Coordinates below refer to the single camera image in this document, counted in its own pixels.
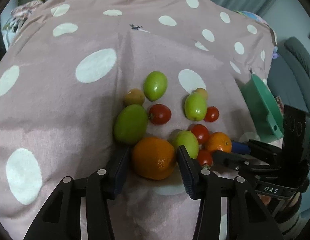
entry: green bowl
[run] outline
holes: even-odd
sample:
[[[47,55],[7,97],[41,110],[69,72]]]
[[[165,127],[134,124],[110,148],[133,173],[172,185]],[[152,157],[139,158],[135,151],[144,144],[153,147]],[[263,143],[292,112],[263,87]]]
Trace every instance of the green bowl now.
[[[261,141],[270,143],[283,137],[283,116],[272,93],[255,74],[241,89]]]

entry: white wall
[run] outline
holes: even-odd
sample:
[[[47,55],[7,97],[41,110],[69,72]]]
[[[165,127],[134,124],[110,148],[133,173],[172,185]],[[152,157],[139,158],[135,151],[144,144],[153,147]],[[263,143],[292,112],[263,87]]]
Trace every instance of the white wall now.
[[[263,19],[277,34],[277,43],[295,36],[310,53],[310,18],[298,0],[276,0]]]

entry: red cherry tomato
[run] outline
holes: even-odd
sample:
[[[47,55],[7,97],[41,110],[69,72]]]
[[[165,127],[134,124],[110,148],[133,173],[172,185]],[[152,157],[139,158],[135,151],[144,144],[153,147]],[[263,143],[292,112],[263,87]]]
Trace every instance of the red cherry tomato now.
[[[219,117],[219,111],[215,106],[210,106],[207,108],[206,115],[204,117],[204,120],[206,122],[214,122]]]
[[[171,116],[171,110],[162,104],[156,104],[149,110],[149,119],[152,124],[165,124],[171,119]]]
[[[209,138],[209,133],[207,128],[202,124],[196,124],[191,129],[191,132],[197,138],[198,144],[204,144]]]
[[[196,158],[201,166],[211,166],[213,163],[212,154],[205,149],[201,149],[198,151],[198,155]]]

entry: orange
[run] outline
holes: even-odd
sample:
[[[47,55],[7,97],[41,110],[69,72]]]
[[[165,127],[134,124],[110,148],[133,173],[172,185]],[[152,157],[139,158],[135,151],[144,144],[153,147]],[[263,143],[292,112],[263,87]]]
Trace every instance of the orange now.
[[[226,134],[215,132],[209,136],[209,139],[205,144],[205,149],[211,153],[216,150],[230,153],[232,150],[232,142]]]
[[[132,152],[132,168],[147,179],[165,179],[176,165],[174,147],[166,140],[146,137],[140,140]]]

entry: metal screw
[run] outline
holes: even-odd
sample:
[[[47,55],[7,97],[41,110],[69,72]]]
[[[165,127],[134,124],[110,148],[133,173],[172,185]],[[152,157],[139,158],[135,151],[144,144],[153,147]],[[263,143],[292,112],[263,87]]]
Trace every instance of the metal screw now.
[[[65,177],[65,178],[63,178],[63,182],[64,182],[64,183],[68,183],[68,182],[70,182],[71,180],[72,180],[71,177]]]
[[[104,169],[100,169],[100,170],[97,171],[98,175],[105,175],[106,173],[107,173],[107,171],[104,170]]]
[[[200,171],[203,175],[209,175],[211,172],[208,169],[202,169]]]
[[[239,183],[243,183],[243,182],[245,181],[245,179],[244,179],[243,177],[241,177],[241,176],[238,176],[238,177],[236,178],[236,180],[237,180]]]

